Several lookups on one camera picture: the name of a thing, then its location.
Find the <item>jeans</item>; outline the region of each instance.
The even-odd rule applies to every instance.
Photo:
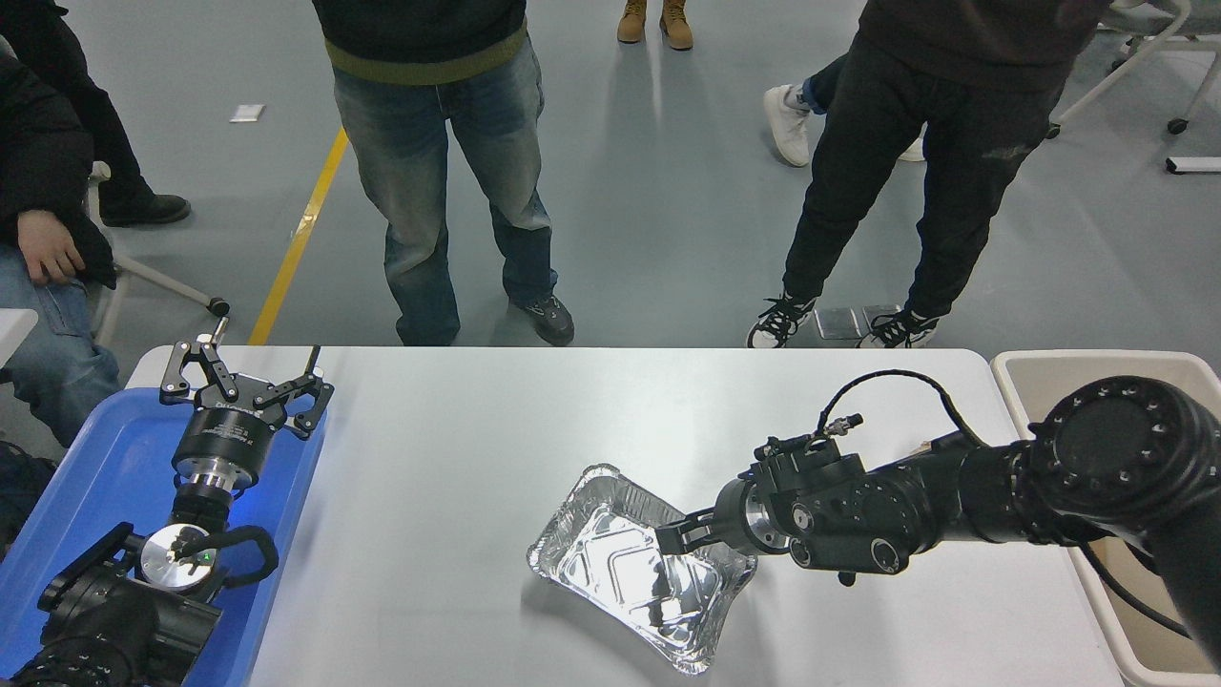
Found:
[[[101,214],[151,201],[153,189],[140,174],[123,122],[110,95],[89,78],[81,41],[55,7],[29,0],[0,1],[0,35],[39,79],[67,96],[81,124],[93,135],[94,159],[110,166],[110,181],[98,187]]]
[[[927,122],[921,257],[905,306],[947,314],[988,243],[1005,188],[1043,142],[1059,99],[1059,87],[1002,92],[938,78],[856,38],[811,160],[785,290],[802,299],[822,294],[899,154]]]
[[[17,248],[0,244],[0,306],[28,308],[38,323],[5,364],[13,395],[65,448],[94,406],[118,392],[118,365],[89,334],[84,286],[34,286]]]
[[[335,70],[335,99],[365,194],[389,222],[386,281],[402,311],[396,328],[404,345],[449,345],[460,325],[447,255],[446,120],[488,199],[509,301],[529,306],[551,297],[558,277],[551,217],[536,189],[543,98],[529,40],[509,62],[441,85]]]

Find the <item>green stripe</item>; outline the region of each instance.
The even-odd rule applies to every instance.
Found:
[[[521,24],[516,32],[504,40],[490,45],[479,52],[449,60],[446,62],[383,62],[358,57],[352,52],[326,41],[326,52],[336,68],[366,81],[393,83],[396,85],[440,85],[453,83],[508,62],[521,49],[526,39],[526,27]]]

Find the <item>blue tray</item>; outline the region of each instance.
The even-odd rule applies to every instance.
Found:
[[[289,405],[289,414],[311,399]],[[0,677],[10,677],[42,648],[48,615],[38,598],[50,581],[120,522],[148,536],[165,526],[173,504],[170,460],[192,406],[162,406],[155,389],[121,392],[99,405],[0,564]],[[230,525],[258,525],[271,533],[281,565],[297,530],[305,493],[322,448],[324,423],[308,442],[280,432],[259,484],[233,503]],[[259,565],[253,544],[226,552],[225,565],[248,572]],[[237,589],[223,589],[223,614],[184,687],[245,685],[267,624],[280,570]]]

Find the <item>gray floor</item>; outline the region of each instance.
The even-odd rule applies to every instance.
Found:
[[[147,177],[195,210],[172,227],[114,229],[118,249],[227,298],[226,342],[245,342],[338,128],[313,9],[302,0],[61,4]],[[645,41],[620,45],[615,1],[531,1],[547,95],[540,192],[575,347],[741,345],[779,288],[808,181],[808,170],[773,150],[762,93],[844,51],[862,5],[692,2],[696,48],[675,52],[662,41],[656,6]],[[1101,79],[1117,46],[1115,35],[1095,39],[1061,107]],[[1162,168],[1168,155],[1221,155],[1221,89],[1186,133],[1165,132],[1205,68],[1188,54],[1155,59],[1031,156],[934,345],[988,359],[1029,349],[1187,351],[1221,367],[1221,177]],[[263,120],[228,123],[242,103],[265,103]],[[452,161],[458,343],[543,347],[507,306],[487,204],[457,146]],[[919,164],[899,164],[821,306],[902,300],[922,174]],[[270,342],[396,345],[383,231],[349,150]],[[142,286],[114,350],[126,376],[144,351],[210,328],[201,308]],[[792,342],[841,345],[813,327]],[[0,399],[0,432],[54,454],[22,411]]]

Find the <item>beige bin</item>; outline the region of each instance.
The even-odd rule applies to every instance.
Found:
[[[1027,426],[1043,422],[1061,399],[1090,382],[1123,375],[1173,384],[1221,419],[1221,381],[1190,354],[1013,351],[996,356],[991,369],[1013,425],[1027,439],[1032,437]],[[1160,578],[1140,566],[1121,541],[1105,539],[1095,549],[1138,599],[1179,620]],[[1221,677],[1192,642],[1115,598],[1079,552],[1072,552],[1072,559],[1125,680],[1140,687],[1221,687]]]

